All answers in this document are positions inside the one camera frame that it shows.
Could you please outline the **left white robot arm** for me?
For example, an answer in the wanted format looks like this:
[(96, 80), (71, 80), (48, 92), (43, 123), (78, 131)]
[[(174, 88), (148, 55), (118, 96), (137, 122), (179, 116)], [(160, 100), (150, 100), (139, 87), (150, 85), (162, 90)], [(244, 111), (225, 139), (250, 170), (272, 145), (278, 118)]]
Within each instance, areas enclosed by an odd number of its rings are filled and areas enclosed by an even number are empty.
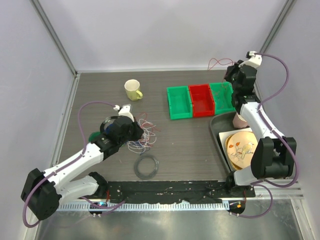
[(107, 131), (102, 131), (67, 160), (44, 171), (33, 169), (21, 193), (24, 201), (22, 219), (27, 219), (27, 210), (43, 221), (59, 206), (75, 199), (86, 196), (102, 199), (108, 189), (104, 177), (97, 172), (91, 172), (79, 180), (75, 180), (75, 177), (117, 153), (126, 142), (138, 141), (143, 133), (135, 118), (118, 116)]

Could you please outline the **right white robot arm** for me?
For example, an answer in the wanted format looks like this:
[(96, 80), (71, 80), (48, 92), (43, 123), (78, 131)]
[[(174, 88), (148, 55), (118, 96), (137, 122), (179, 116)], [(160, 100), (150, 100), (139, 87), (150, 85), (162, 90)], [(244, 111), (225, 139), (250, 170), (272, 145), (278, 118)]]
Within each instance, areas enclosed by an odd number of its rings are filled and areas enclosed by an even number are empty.
[(244, 186), (271, 183), (271, 179), (292, 177), (288, 188), (296, 183), (299, 164), (296, 157), (297, 142), (280, 132), (263, 110), (264, 101), (254, 93), (258, 67), (262, 56), (255, 53), (248, 60), (234, 63), (227, 68), (224, 79), (232, 84), (231, 102), (236, 112), (244, 118), (252, 129), (258, 143), (248, 167), (234, 171), (233, 179), (226, 184), (226, 193), (233, 198), (244, 191)]

